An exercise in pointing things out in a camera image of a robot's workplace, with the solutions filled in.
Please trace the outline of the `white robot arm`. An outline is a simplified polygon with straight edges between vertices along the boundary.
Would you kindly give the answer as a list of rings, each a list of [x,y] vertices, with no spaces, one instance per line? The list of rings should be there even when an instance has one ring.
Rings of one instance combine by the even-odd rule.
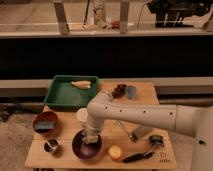
[[[106,119],[170,130],[195,138],[191,171],[213,171],[213,107],[126,105],[101,91],[88,103],[87,113],[87,144],[97,142]]]

